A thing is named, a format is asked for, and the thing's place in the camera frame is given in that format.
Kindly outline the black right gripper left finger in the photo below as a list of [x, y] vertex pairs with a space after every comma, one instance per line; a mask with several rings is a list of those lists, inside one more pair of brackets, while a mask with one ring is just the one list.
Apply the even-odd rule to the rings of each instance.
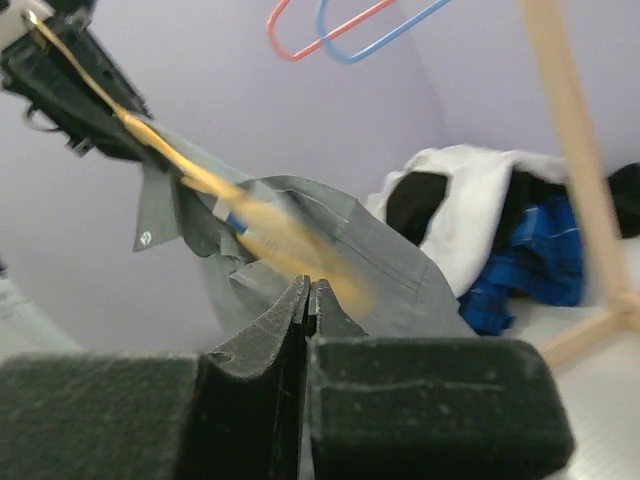
[[5, 479], [295, 479], [310, 283], [205, 354], [1, 366]]

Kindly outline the yellow hanger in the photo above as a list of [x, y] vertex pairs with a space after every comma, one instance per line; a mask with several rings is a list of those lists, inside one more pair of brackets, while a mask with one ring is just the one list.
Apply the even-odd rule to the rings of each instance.
[[313, 280], [329, 281], [341, 306], [355, 319], [370, 311], [374, 298], [369, 287], [335, 248], [294, 217], [183, 156], [154, 129], [117, 103], [33, 10], [23, 8], [20, 15], [29, 29], [38, 31], [65, 57], [84, 83], [109, 106], [139, 143], [151, 147], [177, 167], [182, 173], [183, 184], [216, 196], [229, 208], [230, 214], [225, 222], [235, 229], [236, 238], [254, 256], [288, 278], [308, 275]]

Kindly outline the grey shirt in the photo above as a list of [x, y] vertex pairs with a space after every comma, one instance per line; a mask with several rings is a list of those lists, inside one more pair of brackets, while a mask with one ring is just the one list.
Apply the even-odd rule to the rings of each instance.
[[[439, 267], [353, 196], [295, 175], [252, 178], [158, 122], [150, 125], [179, 153], [274, 204], [338, 252], [375, 302], [358, 319], [367, 333], [473, 336]], [[144, 163], [142, 172], [134, 249], [144, 251], [182, 238], [201, 259], [218, 323], [225, 333], [238, 333], [273, 305], [287, 281], [234, 238], [216, 197], [187, 188], [151, 163]]]

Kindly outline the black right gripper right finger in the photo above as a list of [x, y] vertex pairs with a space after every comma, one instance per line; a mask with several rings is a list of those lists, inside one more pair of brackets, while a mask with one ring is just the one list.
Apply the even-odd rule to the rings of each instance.
[[543, 479], [575, 449], [551, 371], [504, 338], [367, 335], [311, 289], [307, 424], [318, 479]]

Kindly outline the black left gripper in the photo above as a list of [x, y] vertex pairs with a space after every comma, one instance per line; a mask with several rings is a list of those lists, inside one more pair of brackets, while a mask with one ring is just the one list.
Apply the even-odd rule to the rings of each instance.
[[[41, 19], [45, 25], [114, 100], [149, 117], [144, 99], [89, 30], [97, 3], [47, 2], [55, 12]], [[36, 111], [45, 114], [55, 123], [50, 130], [66, 133], [67, 145], [79, 156], [96, 148], [117, 160], [153, 161], [151, 150], [124, 129], [65, 57], [34, 29], [27, 27], [26, 34], [1, 50], [1, 88], [28, 99], [31, 106], [25, 117], [30, 118]]]

